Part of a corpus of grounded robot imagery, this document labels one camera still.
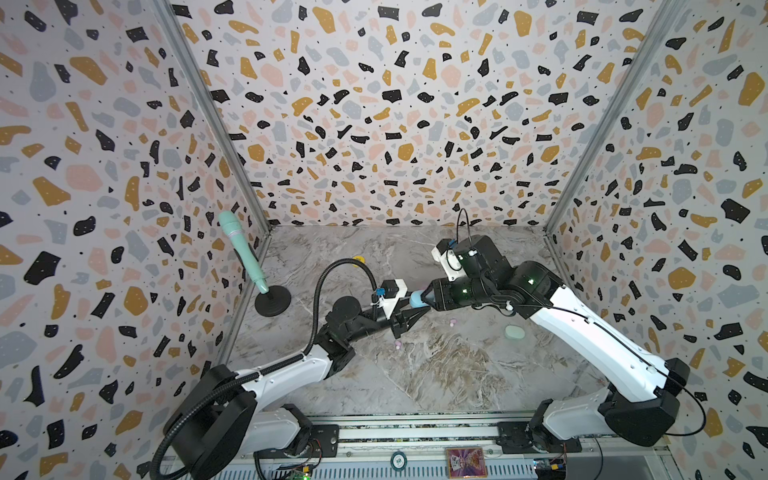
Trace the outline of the blue earbud case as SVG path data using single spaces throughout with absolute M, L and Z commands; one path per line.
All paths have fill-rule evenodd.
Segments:
M 425 306 L 428 306 L 428 304 L 426 304 L 422 299 L 422 293 L 423 293 L 422 290 L 414 291 L 411 293 L 409 297 L 409 305 L 412 308 L 423 308 Z

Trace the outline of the mint green earbud case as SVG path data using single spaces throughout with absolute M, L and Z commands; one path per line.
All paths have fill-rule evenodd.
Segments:
M 526 336 L 523 328 L 516 325 L 507 325 L 504 329 L 504 335 L 509 340 L 522 340 Z

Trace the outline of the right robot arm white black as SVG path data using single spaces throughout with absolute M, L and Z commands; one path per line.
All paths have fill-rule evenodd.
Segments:
M 544 400 L 525 436 L 540 451 L 563 449 L 590 435 L 614 435 L 651 447 L 669 434 L 690 375 L 689 366 L 641 348 L 587 307 L 562 279 L 528 260 L 513 266 L 487 236 L 442 240 L 432 251 L 445 272 L 414 307 L 436 311 L 493 307 L 517 314 L 555 334 L 607 379 L 597 392 L 568 400 Z

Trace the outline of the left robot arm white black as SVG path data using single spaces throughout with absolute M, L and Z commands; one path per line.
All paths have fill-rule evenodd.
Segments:
M 397 300 L 391 312 L 345 296 L 337 300 L 307 353 L 269 365 L 232 371 L 208 370 L 163 428 L 164 438 L 149 466 L 153 479 L 211 479 L 237 456 L 263 450 L 299 454 L 312 424 L 293 404 L 269 405 L 307 385 L 339 373 L 355 356 L 353 342 L 382 330 L 410 330 L 430 311 Z

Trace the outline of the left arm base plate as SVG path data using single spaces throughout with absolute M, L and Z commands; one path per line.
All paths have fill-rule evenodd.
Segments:
M 262 450 L 258 455 L 262 459 L 288 459 L 289 461 L 335 458 L 339 447 L 339 435 L 338 424 L 314 424 L 309 430 L 300 432 L 287 447 Z

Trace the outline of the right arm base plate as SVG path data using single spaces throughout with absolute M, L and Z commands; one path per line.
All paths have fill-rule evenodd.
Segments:
M 580 453 L 578 439 L 560 440 L 543 431 L 532 432 L 528 422 L 499 422 L 496 444 L 504 454 L 570 454 Z

